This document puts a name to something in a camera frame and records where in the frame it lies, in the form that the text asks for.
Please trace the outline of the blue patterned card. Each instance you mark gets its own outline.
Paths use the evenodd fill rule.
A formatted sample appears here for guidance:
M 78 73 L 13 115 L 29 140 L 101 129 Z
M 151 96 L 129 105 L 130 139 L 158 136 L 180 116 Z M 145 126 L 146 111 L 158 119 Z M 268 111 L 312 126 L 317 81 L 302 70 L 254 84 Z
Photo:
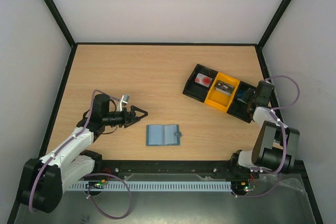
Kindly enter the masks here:
M 248 88 L 247 90 L 240 90 L 237 95 L 237 100 L 244 103 L 249 103 L 251 97 L 254 95 L 254 89 Z

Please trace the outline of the teal leather card holder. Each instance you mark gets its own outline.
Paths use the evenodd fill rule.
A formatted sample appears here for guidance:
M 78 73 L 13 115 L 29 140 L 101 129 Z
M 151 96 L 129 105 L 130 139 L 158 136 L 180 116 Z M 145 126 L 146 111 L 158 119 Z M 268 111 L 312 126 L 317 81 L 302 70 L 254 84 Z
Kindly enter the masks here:
M 146 146 L 179 146 L 182 133 L 178 124 L 146 126 Z

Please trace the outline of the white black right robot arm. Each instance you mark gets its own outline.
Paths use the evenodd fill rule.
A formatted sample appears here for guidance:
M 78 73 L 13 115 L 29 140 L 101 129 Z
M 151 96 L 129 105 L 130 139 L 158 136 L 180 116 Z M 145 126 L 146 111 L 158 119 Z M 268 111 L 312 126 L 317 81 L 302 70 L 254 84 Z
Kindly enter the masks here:
M 267 79 L 252 87 L 239 86 L 229 114 L 245 122 L 254 121 L 260 132 L 251 151 L 238 150 L 230 159 L 229 172 L 242 177 L 248 170 L 270 174 L 289 174 L 294 167 L 300 137 L 297 129 L 287 126 L 269 106 L 274 85 Z

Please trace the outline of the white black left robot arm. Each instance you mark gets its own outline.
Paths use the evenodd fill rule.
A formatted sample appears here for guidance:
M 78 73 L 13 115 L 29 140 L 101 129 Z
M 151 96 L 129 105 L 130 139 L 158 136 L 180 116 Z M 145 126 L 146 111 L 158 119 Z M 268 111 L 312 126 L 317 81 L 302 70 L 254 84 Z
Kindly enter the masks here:
M 127 109 L 128 100 L 127 94 L 116 99 L 94 90 L 90 108 L 73 132 L 50 153 L 25 163 L 19 182 L 19 202 L 32 213 L 50 213 L 75 182 L 89 174 L 97 176 L 102 171 L 102 155 L 87 148 L 105 134 L 107 126 L 128 128 L 148 115 L 133 105 Z

